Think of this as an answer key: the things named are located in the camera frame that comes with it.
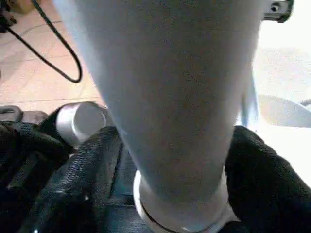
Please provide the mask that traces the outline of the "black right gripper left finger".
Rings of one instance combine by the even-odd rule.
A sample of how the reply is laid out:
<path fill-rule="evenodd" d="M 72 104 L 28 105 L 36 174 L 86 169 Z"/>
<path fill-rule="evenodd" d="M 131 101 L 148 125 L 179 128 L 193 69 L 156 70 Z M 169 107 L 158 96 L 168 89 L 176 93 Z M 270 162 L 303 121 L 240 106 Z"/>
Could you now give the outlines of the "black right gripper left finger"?
<path fill-rule="evenodd" d="M 100 129 L 52 174 L 19 231 L 97 233 L 121 151 L 116 127 Z"/>

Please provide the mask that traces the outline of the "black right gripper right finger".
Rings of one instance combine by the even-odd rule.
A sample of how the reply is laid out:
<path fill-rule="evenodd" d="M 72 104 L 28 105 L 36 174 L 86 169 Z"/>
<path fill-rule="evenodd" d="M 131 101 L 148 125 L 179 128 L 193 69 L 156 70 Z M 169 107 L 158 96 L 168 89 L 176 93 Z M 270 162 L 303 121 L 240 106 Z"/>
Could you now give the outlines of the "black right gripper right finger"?
<path fill-rule="evenodd" d="M 257 134 L 236 126 L 225 162 L 235 233 L 309 233 L 311 189 Z"/>

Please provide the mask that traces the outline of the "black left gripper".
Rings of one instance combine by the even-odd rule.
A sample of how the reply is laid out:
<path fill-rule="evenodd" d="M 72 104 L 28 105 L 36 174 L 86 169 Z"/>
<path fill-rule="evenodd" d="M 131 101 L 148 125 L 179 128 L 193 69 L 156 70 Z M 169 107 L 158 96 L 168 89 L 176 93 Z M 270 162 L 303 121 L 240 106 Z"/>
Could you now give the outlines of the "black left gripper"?
<path fill-rule="evenodd" d="M 268 0 L 264 21 L 285 23 L 291 16 L 294 0 Z"/>

